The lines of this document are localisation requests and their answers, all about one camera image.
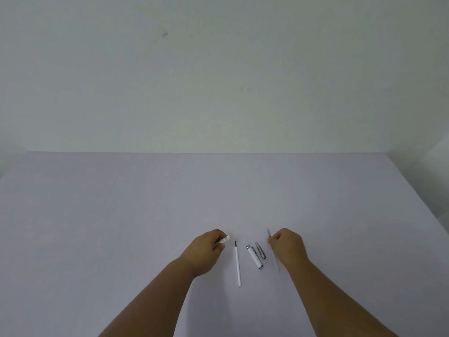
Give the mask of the person's left forearm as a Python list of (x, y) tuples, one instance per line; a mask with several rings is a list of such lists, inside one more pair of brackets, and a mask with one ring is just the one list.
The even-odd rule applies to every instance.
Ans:
[(198, 268), (181, 256), (169, 263), (98, 337), (173, 337)]

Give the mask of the white pen refill black tip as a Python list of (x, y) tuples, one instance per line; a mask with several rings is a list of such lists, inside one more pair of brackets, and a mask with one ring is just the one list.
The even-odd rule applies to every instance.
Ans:
[(241, 280), (240, 263), (239, 263), (239, 252), (238, 252), (237, 241), (234, 241), (234, 251), (235, 251), (235, 260), (236, 260), (238, 286), (241, 287), (242, 286), (242, 280)]

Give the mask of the thin grey pen refill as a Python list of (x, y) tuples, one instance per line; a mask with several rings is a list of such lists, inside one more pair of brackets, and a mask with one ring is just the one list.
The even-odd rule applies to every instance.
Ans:
[[(267, 229), (267, 233), (268, 233), (268, 240), (270, 240), (271, 237), (272, 237), (272, 235), (271, 235), (269, 229)], [(274, 264), (275, 264), (275, 266), (276, 266), (276, 269), (277, 269), (278, 272), (280, 272), (279, 261), (278, 261), (278, 258), (277, 258), (277, 256), (276, 256), (276, 253), (274, 252), (274, 250), (272, 249), (272, 247), (270, 247), (270, 248), (271, 248), (271, 251), (272, 251), (272, 257), (273, 257), (273, 259), (274, 259)]]

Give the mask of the white pen barrel silver ends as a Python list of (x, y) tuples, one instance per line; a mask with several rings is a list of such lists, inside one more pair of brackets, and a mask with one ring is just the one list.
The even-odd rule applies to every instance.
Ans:
[(246, 248), (247, 248), (247, 250), (248, 250), (248, 252), (249, 252), (251, 258), (252, 258), (253, 261), (255, 262), (257, 268), (258, 268), (258, 269), (263, 268), (263, 264), (262, 264), (262, 262), (261, 262), (261, 260), (260, 260), (260, 258), (259, 258), (259, 256), (258, 256), (257, 252), (255, 251), (254, 247), (248, 244), (248, 245), (246, 246)]

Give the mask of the person's right hand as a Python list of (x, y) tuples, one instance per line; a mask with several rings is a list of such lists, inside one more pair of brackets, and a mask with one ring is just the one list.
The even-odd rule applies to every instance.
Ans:
[(283, 266), (291, 271), (307, 264), (309, 258), (302, 237), (287, 228), (281, 228), (279, 231), (283, 231), (284, 257), (278, 258), (278, 260)]

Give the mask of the person's left hand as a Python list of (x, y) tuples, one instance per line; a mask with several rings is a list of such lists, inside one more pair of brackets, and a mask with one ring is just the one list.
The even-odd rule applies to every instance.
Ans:
[(199, 277), (209, 272), (221, 255), (214, 254), (211, 251), (209, 232), (196, 237), (179, 257), (188, 266), (194, 277)]

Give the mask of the person's right forearm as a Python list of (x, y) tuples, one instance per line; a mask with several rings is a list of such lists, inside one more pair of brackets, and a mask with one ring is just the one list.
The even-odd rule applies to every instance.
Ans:
[(309, 260), (285, 262), (316, 337), (398, 337)]

